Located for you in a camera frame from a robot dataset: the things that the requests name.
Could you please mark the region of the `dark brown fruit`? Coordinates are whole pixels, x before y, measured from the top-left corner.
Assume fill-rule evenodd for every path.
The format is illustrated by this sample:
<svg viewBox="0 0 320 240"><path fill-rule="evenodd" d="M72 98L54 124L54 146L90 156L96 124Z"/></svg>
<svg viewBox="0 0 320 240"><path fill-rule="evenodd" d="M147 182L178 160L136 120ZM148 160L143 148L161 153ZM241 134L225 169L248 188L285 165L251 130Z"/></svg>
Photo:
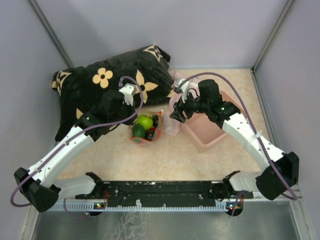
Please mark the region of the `dark brown fruit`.
<svg viewBox="0 0 320 240"><path fill-rule="evenodd" d="M152 127L155 127L156 128L156 131L149 131L147 130L145 132L145 139L148 140L148 141L155 141L156 138L158 137L159 135L159 131L158 131L158 125L159 125L159 116L158 115L154 115L152 117L152 120L153 120L153 126Z"/></svg>

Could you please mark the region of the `green apple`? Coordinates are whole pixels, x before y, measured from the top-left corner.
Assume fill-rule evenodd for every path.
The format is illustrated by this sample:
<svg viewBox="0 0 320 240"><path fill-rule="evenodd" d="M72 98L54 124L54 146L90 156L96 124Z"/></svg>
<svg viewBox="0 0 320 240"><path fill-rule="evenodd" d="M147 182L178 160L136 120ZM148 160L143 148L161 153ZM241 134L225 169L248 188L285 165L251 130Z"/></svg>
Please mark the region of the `green apple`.
<svg viewBox="0 0 320 240"><path fill-rule="evenodd" d="M135 124L140 124L145 130L149 130L153 126L153 119L147 115L141 114L136 119Z"/></svg>

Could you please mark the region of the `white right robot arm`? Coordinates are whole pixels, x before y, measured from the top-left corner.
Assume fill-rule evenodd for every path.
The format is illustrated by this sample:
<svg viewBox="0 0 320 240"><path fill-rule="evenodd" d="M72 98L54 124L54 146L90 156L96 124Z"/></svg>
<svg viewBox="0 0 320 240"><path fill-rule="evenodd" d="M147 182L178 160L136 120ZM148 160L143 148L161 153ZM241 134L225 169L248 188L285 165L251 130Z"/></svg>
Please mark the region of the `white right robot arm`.
<svg viewBox="0 0 320 240"><path fill-rule="evenodd" d="M235 198L241 191L247 191L260 192L268 200L274 200L297 184L298 156L294 152L285 153L255 131L248 114L224 100L213 79L199 83L179 79L173 84L173 90L180 98L174 103L170 118L185 123L193 114L206 115L236 139L258 164L258 172L237 171L227 176L223 185L227 197Z"/></svg>

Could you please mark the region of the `clear zip bag orange zipper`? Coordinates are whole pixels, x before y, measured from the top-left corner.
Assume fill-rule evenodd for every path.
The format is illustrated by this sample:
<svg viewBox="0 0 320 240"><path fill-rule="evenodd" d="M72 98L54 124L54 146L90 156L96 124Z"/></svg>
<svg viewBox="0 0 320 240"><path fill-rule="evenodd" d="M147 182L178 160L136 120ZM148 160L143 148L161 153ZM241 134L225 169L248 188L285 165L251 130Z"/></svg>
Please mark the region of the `clear zip bag orange zipper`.
<svg viewBox="0 0 320 240"><path fill-rule="evenodd" d="M133 125L129 126L129 139L140 146L157 141L162 134L163 111L163 109L158 111L140 110Z"/></svg>

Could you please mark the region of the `pink plastic bin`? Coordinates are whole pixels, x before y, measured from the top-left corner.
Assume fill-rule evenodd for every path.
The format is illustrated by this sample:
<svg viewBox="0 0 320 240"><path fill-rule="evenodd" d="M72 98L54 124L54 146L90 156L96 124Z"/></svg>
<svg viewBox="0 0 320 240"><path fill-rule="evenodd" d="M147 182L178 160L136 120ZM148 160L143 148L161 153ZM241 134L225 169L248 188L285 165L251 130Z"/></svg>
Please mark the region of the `pink plastic bin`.
<svg viewBox="0 0 320 240"><path fill-rule="evenodd" d="M211 122L204 113L194 113L180 126L199 152L207 151L229 135Z"/></svg>

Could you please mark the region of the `dark green avocado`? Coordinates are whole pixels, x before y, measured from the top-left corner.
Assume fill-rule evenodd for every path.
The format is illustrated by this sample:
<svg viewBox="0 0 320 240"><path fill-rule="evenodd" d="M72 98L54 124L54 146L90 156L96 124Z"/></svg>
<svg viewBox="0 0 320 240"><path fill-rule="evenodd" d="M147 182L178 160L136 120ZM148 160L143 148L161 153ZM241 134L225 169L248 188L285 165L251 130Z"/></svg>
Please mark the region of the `dark green avocado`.
<svg viewBox="0 0 320 240"><path fill-rule="evenodd" d="M141 124L136 124L132 127L132 137L144 139L146 135L146 130Z"/></svg>

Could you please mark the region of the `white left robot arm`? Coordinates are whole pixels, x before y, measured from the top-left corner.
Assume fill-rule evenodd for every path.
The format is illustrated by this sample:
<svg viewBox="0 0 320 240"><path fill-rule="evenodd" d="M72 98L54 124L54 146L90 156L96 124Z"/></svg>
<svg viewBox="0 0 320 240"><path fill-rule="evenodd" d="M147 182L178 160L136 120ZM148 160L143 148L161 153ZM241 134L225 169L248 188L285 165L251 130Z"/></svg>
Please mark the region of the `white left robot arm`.
<svg viewBox="0 0 320 240"><path fill-rule="evenodd" d="M133 124L135 92L136 88L131 84L107 91L100 104L83 114L44 158L29 169L20 167L15 171L18 190L38 212L49 210L58 200L70 197L97 199L103 195L104 182L93 172L65 180L57 178L74 158L101 136L120 124Z"/></svg>

